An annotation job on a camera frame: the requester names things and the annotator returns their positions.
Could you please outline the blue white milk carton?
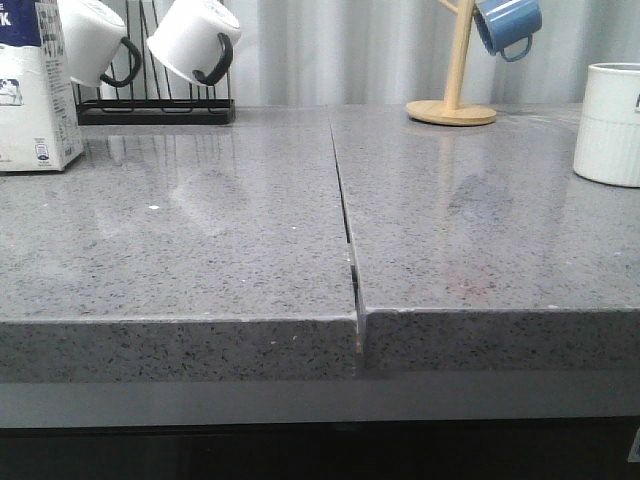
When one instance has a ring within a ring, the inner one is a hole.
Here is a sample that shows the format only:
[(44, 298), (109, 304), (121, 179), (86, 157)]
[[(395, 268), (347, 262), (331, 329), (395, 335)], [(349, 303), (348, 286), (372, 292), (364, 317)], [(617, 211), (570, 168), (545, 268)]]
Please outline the blue white milk carton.
[(84, 151), (55, 1), (1, 3), (1, 170), (62, 171)]

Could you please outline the blue enamel mug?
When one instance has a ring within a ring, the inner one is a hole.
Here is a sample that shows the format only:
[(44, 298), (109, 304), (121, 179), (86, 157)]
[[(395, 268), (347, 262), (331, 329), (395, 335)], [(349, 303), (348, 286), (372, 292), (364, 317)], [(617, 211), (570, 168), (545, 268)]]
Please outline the blue enamel mug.
[(542, 28), (537, 0), (480, 1), (473, 18), (488, 53), (500, 54), (506, 62), (524, 58), (532, 48), (533, 34)]

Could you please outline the white HOME mug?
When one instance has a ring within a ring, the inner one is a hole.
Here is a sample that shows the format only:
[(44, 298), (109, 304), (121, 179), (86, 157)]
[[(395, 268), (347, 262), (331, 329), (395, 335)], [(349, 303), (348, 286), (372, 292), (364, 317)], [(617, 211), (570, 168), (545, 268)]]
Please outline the white HOME mug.
[(588, 67), (574, 172), (608, 185), (639, 186), (639, 65)]

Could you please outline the wooden mug tree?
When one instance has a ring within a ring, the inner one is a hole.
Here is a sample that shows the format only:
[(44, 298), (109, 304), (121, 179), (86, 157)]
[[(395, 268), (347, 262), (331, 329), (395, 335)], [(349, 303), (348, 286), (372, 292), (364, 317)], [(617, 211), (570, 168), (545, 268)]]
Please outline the wooden mug tree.
[(453, 5), (440, 1), (456, 15), (451, 56), (443, 100), (418, 100), (406, 104), (407, 114), (414, 120), (445, 126), (481, 126), (496, 120), (496, 111), (490, 107), (461, 102), (466, 57), (475, 2), (459, 1)]

